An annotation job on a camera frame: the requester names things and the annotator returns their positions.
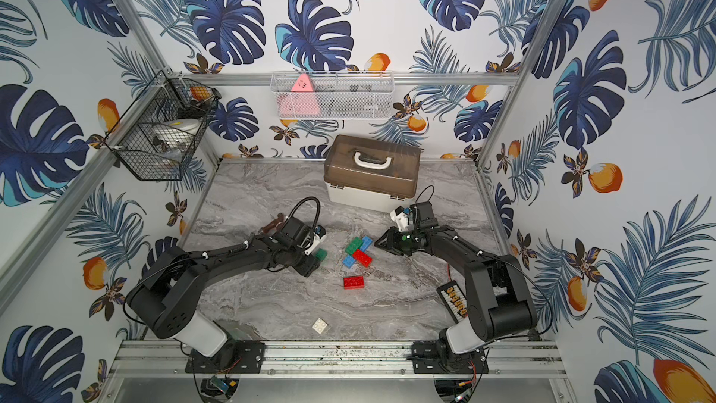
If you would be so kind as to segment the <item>green lego brick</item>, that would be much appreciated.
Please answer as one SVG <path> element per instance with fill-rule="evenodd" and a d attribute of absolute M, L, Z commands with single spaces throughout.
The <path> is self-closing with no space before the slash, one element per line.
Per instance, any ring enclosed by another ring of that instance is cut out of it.
<path fill-rule="evenodd" d="M 356 250 L 360 250 L 364 244 L 364 240 L 361 237 L 353 238 L 344 248 L 347 255 L 352 256 Z"/>
<path fill-rule="evenodd" d="M 316 251 L 315 257 L 317 257 L 317 259 L 319 259 L 320 261 L 323 261 L 323 260 L 325 260 L 326 257 L 327 257 L 327 251 L 324 250 L 324 249 L 322 249 L 322 248 L 319 248 L 319 249 Z"/>

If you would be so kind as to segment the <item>blue lego brick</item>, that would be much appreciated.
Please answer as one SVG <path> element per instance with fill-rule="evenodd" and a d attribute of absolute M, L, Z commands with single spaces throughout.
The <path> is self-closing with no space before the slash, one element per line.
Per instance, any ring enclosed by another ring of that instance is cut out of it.
<path fill-rule="evenodd" d="M 352 256 L 347 256 L 343 259 L 342 263 L 346 268 L 350 269 L 350 268 L 352 268 L 352 266 L 354 266 L 354 264 L 356 263 L 356 260 Z"/>
<path fill-rule="evenodd" d="M 367 251 L 370 248 L 371 244 L 373 244 L 373 240 L 370 237 L 365 236 L 362 239 L 360 250 L 363 252 Z"/>

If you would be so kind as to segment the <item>red lego brick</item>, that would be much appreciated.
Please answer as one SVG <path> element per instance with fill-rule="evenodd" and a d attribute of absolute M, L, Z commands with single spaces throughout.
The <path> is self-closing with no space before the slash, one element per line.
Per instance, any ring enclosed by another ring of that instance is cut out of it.
<path fill-rule="evenodd" d="M 364 287 L 364 276 L 346 276 L 343 278 L 343 288 L 346 290 L 363 289 Z"/>
<path fill-rule="evenodd" d="M 357 249 L 352 254 L 352 257 L 354 260 L 358 263 L 360 263 L 365 268 L 368 268 L 371 266 L 373 259 L 369 255 L 367 255 L 364 251 Z"/>

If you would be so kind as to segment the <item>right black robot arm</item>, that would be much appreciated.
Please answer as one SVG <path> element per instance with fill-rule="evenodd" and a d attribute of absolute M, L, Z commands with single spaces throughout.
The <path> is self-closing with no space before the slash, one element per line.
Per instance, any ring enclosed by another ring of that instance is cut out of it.
<path fill-rule="evenodd" d="M 466 317 L 440 336 L 449 352 L 471 353 L 537 326 L 531 289 L 516 259 L 481 249 L 439 223 L 428 201 L 396 207 L 389 216 L 393 226 L 374 242 L 377 248 L 403 257 L 429 254 L 464 278 Z"/>

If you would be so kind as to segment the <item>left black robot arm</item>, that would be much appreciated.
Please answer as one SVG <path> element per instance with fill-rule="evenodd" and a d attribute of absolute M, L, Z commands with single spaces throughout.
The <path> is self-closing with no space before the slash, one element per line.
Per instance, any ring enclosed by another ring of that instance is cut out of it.
<path fill-rule="evenodd" d="M 309 196 L 294 206 L 275 233 L 259 233 L 214 250 L 188 252 L 175 246 L 155 260 L 125 304 L 157 338 L 179 341 L 223 369 L 235 361 L 236 341 L 198 310 L 203 291 L 246 272 L 292 269 L 311 276 L 322 263 L 316 250 L 326 238 L 320 214 L 321 202 Z"/>

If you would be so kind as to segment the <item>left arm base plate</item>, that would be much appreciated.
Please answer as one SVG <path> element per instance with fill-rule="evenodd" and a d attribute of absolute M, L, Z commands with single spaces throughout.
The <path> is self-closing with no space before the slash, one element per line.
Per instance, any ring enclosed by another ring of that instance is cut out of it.
<path fill-rule="evenodd" d="M 259 374 L 265 359 L 266 348 L 266 343 L 261 343 L 261 341 L 229 340 L 211 357 L 202 356 L 193 349 L 188 363 L 186 363 L 185 373 Z"/>

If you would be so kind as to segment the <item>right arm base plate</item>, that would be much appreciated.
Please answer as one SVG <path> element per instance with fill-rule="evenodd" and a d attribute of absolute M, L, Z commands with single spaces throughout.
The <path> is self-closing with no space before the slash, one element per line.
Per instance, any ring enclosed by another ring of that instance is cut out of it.
<path fill-rule="evenodd" d="M 408 360 L 416 374 L 480 375 L 489 372 L 483 350 L 455 354 L 442 340 L 415 341 L 410 347 Z"/>

